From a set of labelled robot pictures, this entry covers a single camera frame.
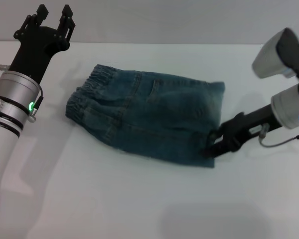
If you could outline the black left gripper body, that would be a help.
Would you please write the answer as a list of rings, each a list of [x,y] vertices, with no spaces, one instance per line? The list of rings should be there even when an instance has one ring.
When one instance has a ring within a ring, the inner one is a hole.
[[[28,26],[14,34],[20,48],[10,70],[24,74],[40,84],[52,57],[70,47],[71,27],[53,29],[46,26]]]

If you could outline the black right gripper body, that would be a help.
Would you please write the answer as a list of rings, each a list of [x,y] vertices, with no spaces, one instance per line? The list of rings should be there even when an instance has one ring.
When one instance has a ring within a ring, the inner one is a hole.
[[[251,133],[250,129],[264,124],[269,125],[270,130],[281,127],[270,105],[264,106],[249,114],[243,112],[234,118],[224,122],[220,126],[223,139],[218,143],[219,152],[236,152],[248,140],[257,137],[259,133]]]

